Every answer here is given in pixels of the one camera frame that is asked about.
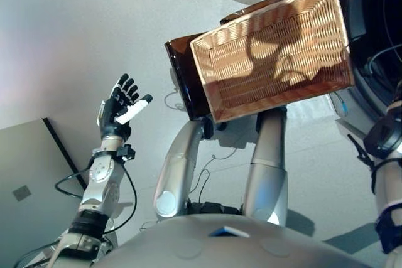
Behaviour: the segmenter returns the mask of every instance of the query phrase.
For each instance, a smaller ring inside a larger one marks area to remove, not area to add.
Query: white fingertip
[[[134,116],[141,112],[149,103],[146,100],[139,100],[134,105],[127,107],[127,112],[116,118],[119,124],[125,124],[130,121]]]

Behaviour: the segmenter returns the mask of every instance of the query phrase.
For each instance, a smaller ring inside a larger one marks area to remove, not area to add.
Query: brown box
[[[339,0],[282,0],[190,46],[215,122],[354,84]]]

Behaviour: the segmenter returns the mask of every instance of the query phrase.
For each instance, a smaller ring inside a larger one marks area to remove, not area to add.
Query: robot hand
[[[125,73],[113,86],[109,99],[102,101],[97,117],[102,139],[117,135],[127,141],[131,134],[130,119],[152,101],[152,96],[147,94],[136,102],[137,89],[134,80]]]

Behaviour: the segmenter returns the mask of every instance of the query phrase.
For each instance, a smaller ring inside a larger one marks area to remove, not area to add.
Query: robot
[[[134,80],[124,74],[102,102],[97,118],[102,142],[89,163],[89,184],[47,267],[367,267],[285,228],[284,107],[258,116],[259,137],[240,209],[189,200],[198,144],[211,137],[212,124],[208,119],[187,122],[166,155],[156,186],[153,207],[160,223],[109,254],[113,246],[107,235],[114,230],[105,232],[107,221],[118,203],[124,162],[134,158],[125,144],[129,121],[152,101],[150,95],[137,100],[136,91]],[[376,230],[389,255],[386,267],[402,267],[401,95],[402,81],[388,113],[365,138],[365,148],[354,141],[358,158],[372,173]]]

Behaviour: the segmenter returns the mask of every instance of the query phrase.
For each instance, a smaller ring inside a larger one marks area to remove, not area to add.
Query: gray floor
[[[180,102],[179,99],[174,100],[174,96],[168,101],[173,104]],[[172,114],[179,116],[184,113],[177,111]],[[288,106],[288,226],[326,241],[373,267],[382,267],[386,257],[374,231],[376,208],[370,191],[370,174],[366,166],[356,159],[352,144],[339,134],[335,118],[327,96]],[[254,125],[255,117],[233,121],[224,132],[201,143],[193,183],[213,154],[224,158],[233,153],[233,147],[238,148],[231,157],[210,163],[208,169],[211,176],[202,193],[203,201],[239,207],[256,139]],[[139,170],[146,168],[136,162],[129,167],[137,180],[139,174],[144,173],[149,183],[155,183],[156,173],[149,177],[149,173]],[[193,199],[198,198],[200,187],[191,195]],[[150,221],[142,227],[153,225],[155,214],[151,202],[154,189],[153,185],[149,185],[139,190],[138,214],[124,230],[118,232],[120,242],[138,233],[144,222]],[[122,185],[122,192],[124,201],[132,201],[131,189],[126,182]],[[130,208],[125,209],[116,224],[129,211]]]
[[[49,117],[75,164],[84,168],[91,150],[99,147],[95,117],[101,100],[117,77],[132,75],[140,94],[151,93],[154,101],[131,122],[129,143],[136,159],[128,169],[139,190],[139,208],[118,231],[124,242],[155,218],[153,186],[172,140],[188,120],[163,102],[174,91],[164,42],[211,30],[243,7],[231,0],[0,0],[6,41],[0,47],[0,109],[5,112],[0,128]],[[173,94],[167,102],[174,106],[180,98]],[[338,134],[334,118],[325,97],[289,106],[290,226],[380,267],[384,256],[370,225],[376,217],[370,176]],[[198,173],[212,154],[224,157],[233,146],[239,148],[229,159],[211,163],[203,200],[240,205],[253,128],[247,119],[233,122],[219,139],[202,143]],[[229,191],[227,184],[237,189]],[[122,200],[132,199],[124,180]]]

